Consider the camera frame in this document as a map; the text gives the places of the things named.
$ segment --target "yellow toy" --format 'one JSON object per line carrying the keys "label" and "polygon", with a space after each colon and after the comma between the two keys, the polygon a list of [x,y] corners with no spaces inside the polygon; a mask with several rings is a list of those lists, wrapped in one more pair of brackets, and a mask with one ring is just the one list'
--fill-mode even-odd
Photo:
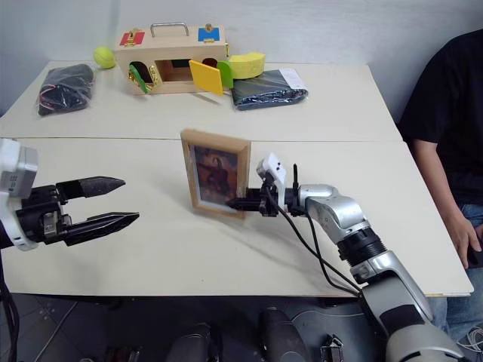
{"label": "yellow toy", "polygon": [[115,66],[114,53],[107,47],[97,47],[94,49],[94,61],[101,68],[112,68]]}
{"label": "yellow toy", "polygon": [[189,68],[193,74],[193,81],[196,87],[202,90],[223,96],[223,87],[221,86],[220,70],[212,66],[206,66],[203,63],[194,60],[189,61]]}
{"label": "yellow toy", "polygon": [[149,29],[132,29],[119,38],[114,55],[135,94],[215,90],[223,95],[217,63],[226,61],[229,54],[222,26],[158,23]]}
{"label": "yellow toy", "polygon": [[246,53],[229,58],[233,79],[254,78],[263,73],[265,54]]}

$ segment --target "hand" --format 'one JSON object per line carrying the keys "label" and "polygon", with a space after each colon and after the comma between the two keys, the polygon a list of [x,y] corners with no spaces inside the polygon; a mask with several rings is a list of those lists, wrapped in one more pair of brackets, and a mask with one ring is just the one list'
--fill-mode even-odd
{"label": "hand", "polygon": [[475,231],[476,236],[478,236],[478,238],[481,240],[481,237],[483,236],[483,224],[476,226]]}
{"label": "hand", "polygon": [[[458,256],[465,269],[468,268],[468,245],[476,251],[481,251],[480,243],[476,237],[476,231],[469,220],[463,214],[453,215],[444,219],[446,229],[458,252]],[[478,232],[483,232],[483,225],[479,226]]]}

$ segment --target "floor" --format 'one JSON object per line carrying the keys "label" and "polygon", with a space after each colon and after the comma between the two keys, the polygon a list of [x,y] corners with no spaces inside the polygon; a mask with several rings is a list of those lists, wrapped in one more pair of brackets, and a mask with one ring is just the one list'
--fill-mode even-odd
{"label": "floor", "polygon": [[[21,315],[18,360],[34,361],[75,300],[16,294]],[[355,303],[280,297],[173,297],[79,301],[41,361],[103,361],[107,346],[140,348],[139,362],[163,361],[171,343],[198,322],[216,323],[223,333],[225,362],[263,361],[258,347],[260,311],[275,306],[293,319],[314,362],[328,333],[343,342],[347,362],[378,362],[382,348]],[[8,333],[0,314],[0,361],[8,353]]]}

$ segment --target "painting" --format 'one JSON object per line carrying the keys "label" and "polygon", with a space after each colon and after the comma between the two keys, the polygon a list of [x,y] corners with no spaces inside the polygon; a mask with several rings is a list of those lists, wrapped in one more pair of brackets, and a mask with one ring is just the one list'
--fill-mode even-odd
{"label": "painting", "polygon": [[194,208],[243,217],[226,202],[245,196],[250,142],[197,130],[181,132]]}

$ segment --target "table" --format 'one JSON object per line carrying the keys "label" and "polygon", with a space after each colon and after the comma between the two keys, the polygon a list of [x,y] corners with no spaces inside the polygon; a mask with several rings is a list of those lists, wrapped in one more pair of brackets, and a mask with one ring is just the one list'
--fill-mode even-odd
{"label": "table", "polygon": [[[283,218],[251,213],[239,221],[193,213],[178,140],[22,142],[40,152],[36,185],[96,175],[126,181],[109,195],[70,201],[65,210],[73,221],[109,211],[139,211],[140,218],[121,232],[75,247],[57,243],[27,253],[6,249],[5,274],[14,292],[342,295],[326,284],[317,261]],[[354,197],[426,293],[471,290],[404,144],[254,142],[251,169],[269,152],[286,165],[297,162],[300,182],[337,185]],[[260,186],[255,172],[250,186]],[[310,240],[306,220],[295,221]],[[319,227],[318,236],[324,256],[349,275]]]}
{"label": "table", "polygon": [[118,67],[97,73],[91,106],[61,117],[35,116],[35,100],[50,62],[2,117],[3,137],[94,137],[178,140],[184,128],[202,128],[252,141],[400,141],[401,136],[368,66],[269,64],[295,68],[309,89],[297,107],[236,112],[225,94],[135,96]]}
{"label": "table", "polygon": [[[66,64],[51,62],[48,68]],[[193,213],[179,133],[194,127],[253,141],[251,187],[260,186],[257,162],[274,152],[287,169],[299,165],[299,182],[331,184],[353,197],[425,293],[471,292],[368,68],[284,66],[297,69],[307,83],[310,97],[300,105],[237,112],[228,97],[208,94],[133,97],[119,90],[124,79],[114,69],[99,74],[89,109],[39,118],[32,104],[44,70],[0,118],[0,134],[38,150],[36,186],[97,175],[126,181],[109,195],[70,201],[65,210],[74,222],[109,211],[139,211],[141,216],[118,233],[74,247],[58,243],[28,253],[3,250],[11,291],[344,296],[328,286],[317,261],[281,217],[251,213],[239,221]],[[306,220],[295,223],[309,240]],[[337,248],[317,229],[326,259],[349,275]]]}

